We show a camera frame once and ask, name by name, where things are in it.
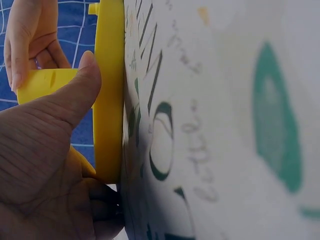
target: white paper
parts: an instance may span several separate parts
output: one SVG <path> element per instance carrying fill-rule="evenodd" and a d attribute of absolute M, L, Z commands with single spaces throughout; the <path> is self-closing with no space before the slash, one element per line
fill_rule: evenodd
<path fill-rule="evenodd" d="M 320 239 L 317 1 L 124 5 L 129 239 Z"/>

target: blue checkered cloth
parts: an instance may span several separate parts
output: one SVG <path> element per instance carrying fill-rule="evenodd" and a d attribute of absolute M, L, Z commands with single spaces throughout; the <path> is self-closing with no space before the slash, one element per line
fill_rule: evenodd
<path fill-rule="evenodd" d="M 94 51 L 97 16 L 88 15 L 90 3 L 98 0 L 58 0 L 58 39 L 62 49 L 72 64 L 77 68 L 82 54 L 86 50 Z M 9 12 L 13 0 L 0 0 L 0 111 L 17 105 L 17 97 L 8 85 L 4 67 L 4 42 Z M 73 131 L 71 144 L 92 164 L 94 163 L 92 110 Z"/>

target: green ink drawing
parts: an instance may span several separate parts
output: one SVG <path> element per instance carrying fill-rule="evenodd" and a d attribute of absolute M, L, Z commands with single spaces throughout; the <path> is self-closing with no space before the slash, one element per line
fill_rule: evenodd
<path fill-rule="evenodd" d="M 168 129 L 168 126 L 161 120 L 158 119 L 157 116 L 158 114 L 165 114 L 168 117 L 168 120 L 170 122 L 170 129 Z M 173 119 L 172 119 L 172 107 L 169 103 L 167 102 L 161 102 L 158 107 L 155 110 L 154 118 L 153 118 L 153 125 L 155 124 L 155 121 L 159 121 L 161 125 L 163 126 L 163 130 L 170 136 L 172 139 L 172 145 L 173 145 Z M 166 172 L 161 172 L 155 165 L 153 161 L 153 157 L 151 154 L 151 150 L 149 151 L 149 160 L 150 160 L 150 166 L 151 166 L 151 171 L 154 175 L 154 177 L 159 180 L 159 181 L 164 181 L 166 178 L 169 176 L 172 165 L 173 165 L 173 146 L 171 146 L 171 159 L 170 159 L 170 165 L 169 169 Z"/>
<path fill-rule="evenodd" d="M 136 121 L 136 115 L 135 115 L 135 108 L 132 107 L 129 115 L 129 120 L 128 120 L 128 135 L 129 138 L 132 137 L 132 135 L 135 132 L 135 121 Z"/>
<path fill-rule="evenodd" d="M 139 82 L 138 82 L 138 78 L 136 78 L 134 80 L 134 88 L 135 88 L 136 94 L 137 94 L 138 99 L 139 99 Z"/>
<path fill-rule="evenodd" d="M 152 240 L 152 232 L 149 224 L 147 224 L 146 237 L 148 238 L 148 240 Z"/>
<path fill-rule="evenodd" d="M 301 207 L 300 213 L 305 218 L 320 221 L 320 208 Z"/>
<path fill-rule="evenodd" d="M 164 235 L 165 240 L 196 240 L 194 237 L 187 237 L 187 236 L 177 236 L 166 233 Z"/>
<path fill-rule="evenodd" d="M 146 237 L 148 240 L 159 240 L 159 234 L 157 232 L 154 233 L 154 238 L 152 237 L 152 230 L 150 228 L 149 223 L 146 225 Z M 186 236 L 178 236 L 170 233 L 164 234 L 164 240 L 196 240 L 194 237 L 186 237 Z"/>
<path fill-rule="evenodd" d="M 185 197 L 185 193 L 183 191 L 183 189 L 181 187 L 178 187 L 176 189 L 173 190 L 176 194 L 178 194 L 180 197 L 183 198 L 183 200 L 186 200 L 186 197 Z"/>
<path fill-rule="evenodd" d="M 268 42 L 258 56 L 252 105 L 256 151 L 294 194 L 303 178 L 298 126 L 283 73 Z"/>
<path fill-rule="evenodd" d="M 141 121 L 141 111 L 140 111 L 140 107 L 139 107 L 138 117 L 137 117 L 137 120 L 136 120 L 136 131 L 135 131 L 135 146 L 136 147 L 138 147 L 138 145 L 139 145 L 140 121 Z"/>
<path fill-rule="evenodd" d="M 142 163 L 141 167 L 140 167 L 140 178 L 144 177 L 144 164 Z"/>

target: skin wrinkle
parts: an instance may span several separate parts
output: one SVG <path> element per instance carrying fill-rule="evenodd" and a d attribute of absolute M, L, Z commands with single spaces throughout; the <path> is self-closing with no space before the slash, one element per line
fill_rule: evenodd
<path fill-rule="evenodd" d="M 12 144 L 8 144 L 8 142 L 6 142 L 6 144 L 2 144 L 1 145 L 1 148 L 7 148 L 9 149 L 9 151 L 7 152 L 11 152 L 11 153 L 16 153 L 21 159 L 19 160 L 19 164 L 23 165 L 25 168 L 27 168 L 27 171 L 23 171 L 21 170 L 21 168 L 19 168 L 18 164 L 14 164 L 22 173 L 25 173 L 27 174 L 29 177 L 31 177 L 32 179 L 34 178 L 33 176 L 30 176 L 29 175 L 29 172 L 35 172 L 36 170 L 38 172 L 40 172 L 43 176 L 45 176 L 47 173 L 43 171 L 43 169 L 41 167 L 39 167 L 38 165 L 36 165 L 35 163 L 33 163 L 33 161 L 29 161 L 27 158 L 26 158 L 26 155 L 25 154 L 21 154 L 19 151 L 16 151 L 17 147 L 20 147 L 20 148 L 26 148 L 28 150 L 27 147 L 25 146 L 18 146 L 20 143 L 19 142 L 13 142 Z"/>
<path fill-rule="evenodd" d="M 52 138 L 53 140 L 55 140 L 54 142 L 56 142 L 56 143 L 45 144 L 45 145 L 44 145 L 44 143 L 41 142 L 41 140 L 39 140 L 37 137 L 31 137 L 29 134 L 25 133 L 23 130 L 20 130 L 20 129 L 17 129 L 17 128 L 16 128 L 15 130 L 18 131 L 20 134 L 23 135 L 23 136 L 21 136 L 22 138 L 23 138 L 23 137 L 27 137 L 27 138 L 30 139 L 31 142 L 32 142 L 32 141 L 37 142 L 42 148 L 48 148 L 49 150 L 51 150 L 53 153 L 55 153 L 55 154 L 57 154 L 57 155 L 63 155 L 63 153 L 61 153 L 61 149 L 60 149 L 60 148 L 57 149 L 57 148 L 51 147 L 51 146 L 54 146 L 54 144 L 60 143 L 60 142 L 57 141 L 55 138 L 50 137 L 49 134 L 48 134 L 47 136 L 50 137 L 50 138 Z M 45 133 L 44 131 L 41 131 L 40 129 L 37 129 L 37 128 L 35 128 L 35 130 L 36 130 L 37 133 L 41 133 L 41 134 Z M 8 135 L 5 135 L 5 137 L 10 138 L 10 135 L 11 135 L 12 133 L 7 133 L 7 134 L 8 134 Z M 34 148 L 36 148 L 36 150 L 33 150 L 33 151 L 31 151 L 31 152 L 32 152 L 33 154 L 35 154 L 35 155 L 38 156 L 39 148 L 38 148 L 37 146 L 34 147 Z"/>
<path fill-rule="evenodd" d="M 43 36 L 41 36 L 41 37 L 38 37 L 38 38 L 36 38 L 36 39 L 34 39 L 34 42 L 36 43 L 36 41 L 37 40 L 40 40 L 40 39 L 42 39 L 42 38 L 45 38 L 45 37 L 47 37 L 47 36 L 50 36 L 50 35 L 55 35 L 55 36 L 57 36 L 57 34 L 58 34 L 58 32 L 57 31 L 54 31 L 54 32 L 51 32 L 51 33 L 48 33 L 48 34 L 46 34 L 46 35 L 43 35 Z M 49 42 L 49 44 L 48 44 L 48 46 L 50 46 L 52 43 L 54 43 L 55 41 L 57 41 L 57 39 L 53 39 L 52 41 L 50 41 Z M 40 50 L 40 51 L 37 51 L 37 52 L 29 52 L 29 56 L 32 56 L 32 57 L 30 57 L 29 58 L 29 60 L 33 60 L 33 59 L 35 59 L 35 57 L 39 54 L 39 53 L 41 53 L 43 50 Z"/>

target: yellow plastic object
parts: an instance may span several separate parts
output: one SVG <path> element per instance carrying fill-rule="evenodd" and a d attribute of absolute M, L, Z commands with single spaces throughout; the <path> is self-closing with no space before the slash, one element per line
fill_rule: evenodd
<path fill-rule="evenodd" d="M 125 16 L 122 0 L 100 0 L 89 6 L 97 14 L 94 54 L 102 85 L 93 105 L 93 145 L 97 176 L 106 184 L 120 180 L 123 133 Z M 17 90 L 19 104 L 51 94 L 66 85 L 77 69 L 33 70 Z"/>

